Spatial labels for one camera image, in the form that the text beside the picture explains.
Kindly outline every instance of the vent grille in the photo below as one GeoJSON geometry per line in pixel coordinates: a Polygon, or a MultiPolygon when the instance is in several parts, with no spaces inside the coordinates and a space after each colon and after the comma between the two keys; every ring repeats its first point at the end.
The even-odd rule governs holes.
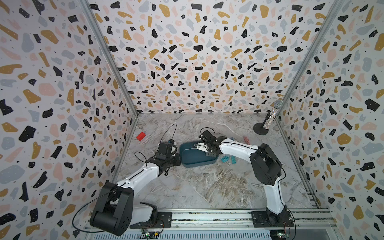
{"type": "MultiPolygon", "coordinates": [[[[110,233],[98,233],[94,240],[125,240],[125,239],[146,239],[141,232],[125,233],[121,236],[115,236],[110,233]]],[[[169,233],[161,233],[157,239],[238,239],[238,240],[270,240],[270,232],[268,230],[231,230],[231,231],[169,231],[169,233]]]]}

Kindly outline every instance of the terrazzo wallpaper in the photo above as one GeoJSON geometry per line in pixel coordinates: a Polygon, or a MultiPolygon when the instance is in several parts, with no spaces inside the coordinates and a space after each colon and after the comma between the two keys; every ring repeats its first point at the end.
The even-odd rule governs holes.
{"type": "Polygon", "coordinates": [[[0,239],[84,239],[73,214],[112,178],[132,113],[77,2],[1,0],[0,16],[0,239]]]}
{"type": "Polygon", "coordinates": [[[333,0],[89,0],[139,113],[266,112],[333,0]]]}
{"type": "Polygon", "coordinates": [[[279,116],[346,240],[383,239],[383,4],[345,1],[279,116]]]}

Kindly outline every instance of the black round base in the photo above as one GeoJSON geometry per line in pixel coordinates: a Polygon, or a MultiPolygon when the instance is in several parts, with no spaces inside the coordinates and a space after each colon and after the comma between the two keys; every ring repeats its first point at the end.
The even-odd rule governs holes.
{"type": "Polygon", "coordinates": [[[256,123],[254,126],[253,126],[253,131],[259,135],[265,135],[268,133],[269,129],[265,129],[263,128],[263,123],[256,123]]]}

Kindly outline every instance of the wire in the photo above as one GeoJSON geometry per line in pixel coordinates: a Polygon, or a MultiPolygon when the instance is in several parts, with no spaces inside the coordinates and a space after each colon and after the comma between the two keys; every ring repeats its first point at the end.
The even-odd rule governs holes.
{"type": "Polygon", "coordinates": [[[145,167],[147,167],[147,165],[148,165],[148,160],[147,160],[147,158],[145,157],[145,155],[144,155],[143,153],[138,152],[138,153],[140,153],[141,155],[143,155],[143,157],[145,158],[145,162],[144,162],[143,160],[141,160],[139,157],[136,156],[136,153],[137,153],[137,152],[138,152],[138,151],[136,151],[136,152],[134,153],[135,157],[136,157],[139,161],[145,163],[145,167]]]}
{"type": "Polygon", "coordinates": [[[99,198],[101,198],[101,197],[103,197],[103,196],[105,196],[105,195],[107,195],[107,194],[110,194],[110,193],[112,193],[113,191],[116,191],[117,190],[117,188],[115,188],[115,189],[113,189],[113,190],[111,190],[111,191],[109,191],[109,192],[107,192],[107,193],[105,193],[105,194],[103,194],[103,195],[101,195],[101,196],[98,196],[97,198],[95,198],[95,199],[93,199],[93,200],[91,200],[91,201],[89,201],[89,202],[87,202],[86,204],[84,204],[75,214],[74,214],[74,216],[73,216],[73,218],[72,218],[72,226],[75,228],[75,229],[77,229],[77,230],[79,230],[79,231],[81,231],[81,232],[86,232],[86,233],[98,233],[98,232],[105,232],[105,231],[96,231],[96,232],[91,232],[91,231],[84,231],[84,230],[81,230],[81,229],[79,229],[79,228],[77,228],[75,225],[74,225],[74,218],[76,217],[76,215],[80,212],[80,210],[81,209],[83,209],[85,206],[87,206],[88,204],[90,204],[90,203],[92,203],[93,201],[96,201],[96,200],[98,200],[99,198]]]}
{"type": "Polygon", "coordinates": [[[171,139],[173,139],[173,136],[175,135],[175,132],[176,132],[176,129],[177,129],[177,124],[176,124],[176,123],[172,124],[172,125],[165,131],[165,133],[163,134],[163,136],[162,136],[161,139],[160,139],[160,142],[163,140],[164,135],[168,132],[168,130],[169,130],[173,125],[175,125],[175,131],[173,131],[173,135],[172,135],[172,138],[171,138],[171,139]]]}
{"type": "Polygon", "coordinates": [[[216,137],[216,133],[215,133],[215,130],[213,130],[212,128],[210,127],[203,127],[202,129],[200,129],[200,134],[202,134],[201,130],[203,130],[204,128],[208,128],[208,129],[211,129],[213,132],[214,132],[214,137],[216,137]]]}

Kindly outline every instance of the gray marble surface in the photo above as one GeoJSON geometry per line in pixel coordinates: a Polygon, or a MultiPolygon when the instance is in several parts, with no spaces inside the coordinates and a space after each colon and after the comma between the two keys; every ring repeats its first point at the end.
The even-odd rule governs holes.
{"type": "MultiPolygon", "coordinates": [[[[313,208],[293,160],[275,122],[265,136],[257,135],[252,127],[262,122],[261,114],[141,114],[134,138],[121,165],[118,180],[137,171],[142,163],[134,156],[142,152],[153,156],[165,130],[177,123],[174,140],[177,146],[184,142],[198,141],[200,129],[211,127],[216,136],[233,137],[244,142],[247,136],[251,145],[268,144],[283,164],[287,177],[281,181],[283,199],[289,208],[313,208]],[[138,141],[140,132],[146,136],[138,141]]],[[[173,130],[164,139],[170,139],[173,130]]],[[[172,167],[169,175],[162,174],[139,193],[135,192],[135,204],[147,202],[159,208],[174,209],[237,209],[266,208],[263,185],[256,179],[249,162],[236,158],[236,164],[223,163],[219,156],[216,163],[200,167],[172,167]]]]}

